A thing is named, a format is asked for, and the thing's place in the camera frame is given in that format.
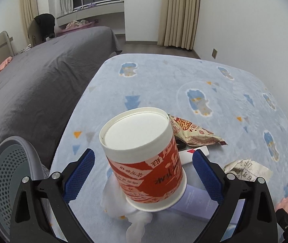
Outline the person's hand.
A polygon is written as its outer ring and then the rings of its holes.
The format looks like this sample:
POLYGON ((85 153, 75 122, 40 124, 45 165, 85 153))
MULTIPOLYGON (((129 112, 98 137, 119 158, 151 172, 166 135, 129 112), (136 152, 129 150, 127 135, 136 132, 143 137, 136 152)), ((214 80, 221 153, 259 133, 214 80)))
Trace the person's hand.
POLYGON ((284 209, 288 213, 288 197, 283 198, 275 207, 275 211, 284 209))

